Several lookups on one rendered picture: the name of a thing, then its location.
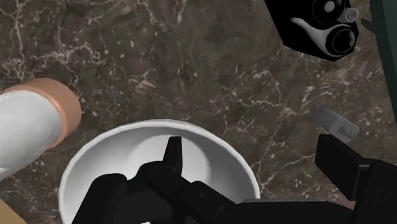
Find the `tan flat board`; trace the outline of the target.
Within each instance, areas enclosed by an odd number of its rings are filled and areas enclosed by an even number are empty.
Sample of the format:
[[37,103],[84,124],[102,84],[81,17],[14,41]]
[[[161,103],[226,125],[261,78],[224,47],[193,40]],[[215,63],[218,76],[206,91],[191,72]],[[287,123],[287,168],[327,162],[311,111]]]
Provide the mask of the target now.
[[0,224],[27,224],[12,208],[0,199]]

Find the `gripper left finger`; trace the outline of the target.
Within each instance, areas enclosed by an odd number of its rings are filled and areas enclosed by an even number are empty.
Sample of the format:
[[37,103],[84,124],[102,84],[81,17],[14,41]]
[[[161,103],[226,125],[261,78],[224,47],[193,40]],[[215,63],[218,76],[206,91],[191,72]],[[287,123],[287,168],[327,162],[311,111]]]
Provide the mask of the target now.
[[92,181],[72,224],[242,224],[246,210],[201,181],[182,177],[182,139],[170,137],[161,161],[132,179],[103,174]]

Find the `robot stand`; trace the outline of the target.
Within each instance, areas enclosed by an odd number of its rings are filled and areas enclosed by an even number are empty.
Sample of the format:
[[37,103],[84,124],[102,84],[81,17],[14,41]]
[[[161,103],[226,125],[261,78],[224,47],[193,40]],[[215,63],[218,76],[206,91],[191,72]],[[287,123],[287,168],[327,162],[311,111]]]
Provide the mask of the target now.
[[359,11],[349,0],[264,0],[282,43],[335,62],[352,53]]

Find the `dark green panel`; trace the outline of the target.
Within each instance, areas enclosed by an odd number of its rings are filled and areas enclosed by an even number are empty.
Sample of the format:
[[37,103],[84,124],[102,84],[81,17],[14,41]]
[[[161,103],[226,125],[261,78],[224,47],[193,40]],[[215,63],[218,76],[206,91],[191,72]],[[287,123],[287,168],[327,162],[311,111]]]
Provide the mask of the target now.
[[375,34],[384,77],[397,124],[397,0],[370,0],[372,20],[361,24]]

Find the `white bowl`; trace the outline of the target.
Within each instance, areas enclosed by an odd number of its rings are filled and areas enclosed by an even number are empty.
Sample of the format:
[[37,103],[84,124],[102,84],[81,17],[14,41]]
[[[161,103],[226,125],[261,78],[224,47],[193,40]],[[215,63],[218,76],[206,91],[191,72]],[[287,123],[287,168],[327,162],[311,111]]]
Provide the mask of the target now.
[[185,179],[200,180],[236,203],[260,198],[260,189],[250,166],[224,140],[188,122],[146,120],[98,135],[70,160],[59,188],[59,212],[63,224],[72,223],[96,177],[108,173],[134,177],[141,165],[163,158],[171,136],[182,138],[182,176]]

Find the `small grey box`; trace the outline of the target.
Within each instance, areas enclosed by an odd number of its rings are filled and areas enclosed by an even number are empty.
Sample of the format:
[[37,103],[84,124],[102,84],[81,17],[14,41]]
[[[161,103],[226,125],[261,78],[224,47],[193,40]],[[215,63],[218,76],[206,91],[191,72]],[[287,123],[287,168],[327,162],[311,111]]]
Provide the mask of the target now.
[[356,137],[359,127],[326,106],[319,106],[311,114],[312,121],[343,143]]

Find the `white bottle with copper cap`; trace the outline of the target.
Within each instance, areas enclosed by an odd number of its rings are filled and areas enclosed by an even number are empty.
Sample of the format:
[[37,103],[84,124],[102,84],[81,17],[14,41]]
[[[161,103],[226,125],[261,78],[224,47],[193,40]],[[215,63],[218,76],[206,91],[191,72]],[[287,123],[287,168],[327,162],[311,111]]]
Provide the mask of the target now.
[[0,181],[33,163],[81,121],[78,97],[63,83],[34,78],[0,93]]

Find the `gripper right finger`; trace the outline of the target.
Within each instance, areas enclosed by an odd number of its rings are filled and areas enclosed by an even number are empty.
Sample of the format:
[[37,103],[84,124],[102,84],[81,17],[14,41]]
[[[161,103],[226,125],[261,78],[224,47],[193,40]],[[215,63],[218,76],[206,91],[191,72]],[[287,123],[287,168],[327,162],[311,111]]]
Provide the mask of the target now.
[[315,163],[355,201],[349,224],[397,224],[397,165],[362,157],[331,134],[319,135]]

